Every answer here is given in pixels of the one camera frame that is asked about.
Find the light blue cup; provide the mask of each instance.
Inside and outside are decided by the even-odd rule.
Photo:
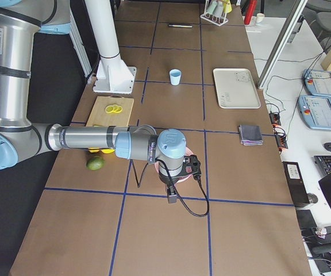
[[[179,71],[178,69],[172,69],[170,71],[170,78],[172,85],[179,85],[179,82],[181,80],[181,71]]]

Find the pink plate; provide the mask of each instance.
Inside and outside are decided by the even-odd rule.
[[[194,153],[188,147],[186,147],[186,156],[190,156],[192,154],[194,154]],[[155,162],[154,167],[155,167],[156,172],[159,173],[159,162]],[[177,181],[177,183],[187,180],[190,176],[191,176],[191,174],[184,178],[181,178],[180,180]]]

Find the lime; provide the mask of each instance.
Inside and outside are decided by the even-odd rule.
[[[104,159],[99,155],[95,155],[86,162],[86,167],[91,171],[99,170],[104,166]]]

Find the cutting board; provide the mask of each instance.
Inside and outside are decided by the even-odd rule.
[[[106,113],[105,108],[108,105],[121,105],[121,113]],[[101,126],[108,127],[114,125],[117,127],[126,127],[129,124],[133,99],[121,97],[104,97],[98,96],[95,100],[93,109],[91,110],[86,126]]]

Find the red bottle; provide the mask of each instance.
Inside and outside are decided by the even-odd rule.
[[[252,14],[256,8],[256,4],[257,4],[257,0],[251,0],[250,3],[248,4],[248,8],[247,8],[245,20],[244,20],[245,25],[250,24]]]

